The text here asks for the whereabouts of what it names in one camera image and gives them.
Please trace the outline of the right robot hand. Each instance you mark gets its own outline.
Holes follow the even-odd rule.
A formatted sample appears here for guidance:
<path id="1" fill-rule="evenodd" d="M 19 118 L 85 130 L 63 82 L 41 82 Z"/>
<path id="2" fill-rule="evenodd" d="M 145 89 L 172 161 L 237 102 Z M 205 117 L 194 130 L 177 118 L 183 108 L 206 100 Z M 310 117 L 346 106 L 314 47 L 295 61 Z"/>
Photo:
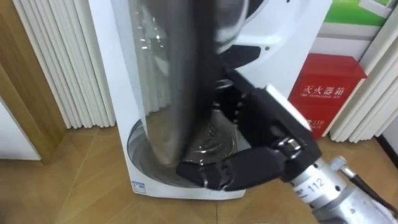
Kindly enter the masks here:
<path id="1" fill-rule="evenodd" d="M 217 92 L 221 112 L 249 148 L 207 164 L 180 162 L 176 173 L 210 190 L 232 192 L 274 179 L 290 182 L 322 153 L 307 121 L 273 86 L 256 88 L 235 69 L 224 69 L 231 86 Z"/>

